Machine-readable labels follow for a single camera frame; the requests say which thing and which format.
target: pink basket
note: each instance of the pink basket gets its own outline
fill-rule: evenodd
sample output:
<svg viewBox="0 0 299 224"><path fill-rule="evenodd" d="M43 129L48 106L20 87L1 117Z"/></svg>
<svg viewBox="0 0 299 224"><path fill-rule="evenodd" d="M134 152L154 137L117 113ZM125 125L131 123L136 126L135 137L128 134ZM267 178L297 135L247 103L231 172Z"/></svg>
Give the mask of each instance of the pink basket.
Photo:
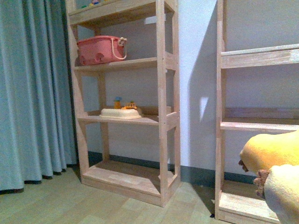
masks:
<svg viewBox="0 0 299 224"><path fill-rule="evenodd" d="M119 62L127 57L123 51L127 39L116 36L95 36L78 41L81 65Z"/></svg>

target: stuffed toy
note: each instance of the stuffed toy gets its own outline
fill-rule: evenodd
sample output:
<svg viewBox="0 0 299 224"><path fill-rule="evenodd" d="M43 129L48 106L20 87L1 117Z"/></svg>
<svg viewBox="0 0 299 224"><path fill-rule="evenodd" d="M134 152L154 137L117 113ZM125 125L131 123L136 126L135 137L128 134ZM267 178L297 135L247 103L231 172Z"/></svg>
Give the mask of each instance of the stuffed toy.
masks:
<svg viewBox="0 0 299 224"><path fill-rule="evenodd" d="M299 165L299 130L284 134L258 134L240 152L245 172L270 170L274 165Z"/></svg>
<svg viewBox="0 0 299 224"><path fill-rule="evenodd" d="M257 174L256 193L282 224L299 224L299 130L259 134L240 152L239 165Z"/></svg>
<svg viewBox="0 0 299 224"><path fill-rule="evenodd" d="M299 166L273 166L260 170L257 194L266 200L282 224L299 224Z"/></svg>

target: wooden frame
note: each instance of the wooden frame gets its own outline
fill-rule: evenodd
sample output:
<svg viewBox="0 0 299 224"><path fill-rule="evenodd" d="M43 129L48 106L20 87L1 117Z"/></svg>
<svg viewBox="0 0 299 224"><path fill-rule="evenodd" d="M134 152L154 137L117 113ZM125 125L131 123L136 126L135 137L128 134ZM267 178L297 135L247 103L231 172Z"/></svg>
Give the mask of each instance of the wooden frame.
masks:
<svg viewBox="0 0 299 224"><path fill-rule="evenodd" d="M180 184L180 117L178 66L178 0L110 0L93 7L76 9L76 0L67 0L67 20L71 73L75 104L76 130L81 181L96 188L112 191L137 200L164 207ZM165 51L164 13L172 13L173 54ZM157 57L80 66L78 61L78 26L100 35L100 29L115 24L157 16ZM144 118L133 120L101 119L98 115L106 105L105 75L108 71L157 67L158 107L144 107ZM166 105L166 72L174 71L174 108ZM96 77L100 110L84 111L82 76ZM89 167L86 125L100 122L103 161ZM160 145L160 170L111 161L109 159L108 124L157 126ZM175 171L168 171L167 132L175 128Z"/></svg>
<svg viewBox="0 0 299 224"><path fill-rule="evenodd" d="M287 133L299 129L298 109L226 108L225 69L299 63L299 44L225 51L226 3L217 12L217 125L215 218L235 224L278 224L255 186L224 180L225 130Z"/></svg>

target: teal curtain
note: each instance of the teal curtain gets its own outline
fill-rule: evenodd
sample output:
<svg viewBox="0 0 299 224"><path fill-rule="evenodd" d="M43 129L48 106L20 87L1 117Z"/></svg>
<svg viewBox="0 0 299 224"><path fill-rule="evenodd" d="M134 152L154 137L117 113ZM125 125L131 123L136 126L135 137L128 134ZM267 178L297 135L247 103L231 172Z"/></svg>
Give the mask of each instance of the teal curtain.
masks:
<svg viewBox="0 0 299 224"><path fill-rule="evenodd" d="M64 0L0 4L0 190L77 163Z"/></svg>

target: floor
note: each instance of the floor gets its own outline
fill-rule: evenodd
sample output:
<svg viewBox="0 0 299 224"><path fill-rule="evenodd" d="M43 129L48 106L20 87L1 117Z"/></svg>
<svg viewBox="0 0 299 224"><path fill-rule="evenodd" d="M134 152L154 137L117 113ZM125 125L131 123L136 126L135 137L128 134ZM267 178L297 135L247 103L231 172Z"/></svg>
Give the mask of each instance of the floor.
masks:
<svg viewBox="0 0 299 224"><path fill-rule="evenodd" d="M0 196L1 224L225 224L210 218L214 189L183 182L165 208L85 186L78 169Z"/></svg>

